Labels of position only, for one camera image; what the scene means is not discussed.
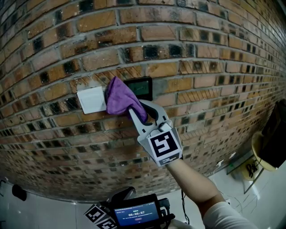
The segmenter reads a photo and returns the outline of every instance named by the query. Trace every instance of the small screen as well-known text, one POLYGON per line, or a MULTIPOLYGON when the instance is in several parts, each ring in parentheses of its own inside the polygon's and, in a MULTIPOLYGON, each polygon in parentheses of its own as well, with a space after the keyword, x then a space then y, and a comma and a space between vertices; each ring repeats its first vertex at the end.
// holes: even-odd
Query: small screen
POLYGON ((155 202, 115 209, 115 215, 120 226, 141 224, 159 219, 155 202))
POLYGON ((144 95, 149 93, 148 81, 129 83, 128 87, 133 91, 135 95, 144 95))

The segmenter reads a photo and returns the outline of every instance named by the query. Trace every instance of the microfiber towel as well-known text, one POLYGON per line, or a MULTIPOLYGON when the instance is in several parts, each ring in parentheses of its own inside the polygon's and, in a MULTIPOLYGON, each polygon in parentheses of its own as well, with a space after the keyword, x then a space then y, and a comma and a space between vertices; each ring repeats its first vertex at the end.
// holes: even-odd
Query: microfiber towel
POLYGON ((143 123, 147 121, 147 112, 134 93, 119 78, 114 77, 106 92, 106 112, 111 115, 120 115, 133 108, 143 123))

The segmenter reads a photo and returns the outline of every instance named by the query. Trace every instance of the human arm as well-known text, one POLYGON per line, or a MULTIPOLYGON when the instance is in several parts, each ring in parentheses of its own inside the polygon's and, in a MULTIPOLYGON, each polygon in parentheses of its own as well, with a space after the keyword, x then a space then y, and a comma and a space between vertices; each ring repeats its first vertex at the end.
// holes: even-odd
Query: human arm
POLYGON ((213 182, 192 169, 183 160, 175 160, 166 167, 183 192, 198 206, 202 217, 211 206, 224 201, 213 182))

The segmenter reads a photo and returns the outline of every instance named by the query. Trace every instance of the white floor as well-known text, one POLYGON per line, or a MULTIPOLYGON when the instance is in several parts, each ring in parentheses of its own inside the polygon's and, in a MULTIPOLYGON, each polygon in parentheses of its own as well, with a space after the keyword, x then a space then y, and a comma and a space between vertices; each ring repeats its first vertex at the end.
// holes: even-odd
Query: white floor
MULTIPOLYGON (((247 193, 249 182, 243 182, 239 173, 226 175, 225 168, 210 179, 230 199, 231 206, 248 218, 260 229, 276 229, 286 216, 286 163, 275 172, 264 171, 256 184, 247 193)), ((84 213, 91 204, 69 203, 47 199, 28 193, 25 202, 12 195, 12 186, 1 184, 0 221, 3 229, 91 229, 97 228, 84 213)), ((171 204, 171 213, 176 219, 185 221, 181 191, 175 191, 158 199, 167 197, 171 204)), ((186 213, 190 224, 203 229, 202 220, 196 205, 186 197, 186 213)))

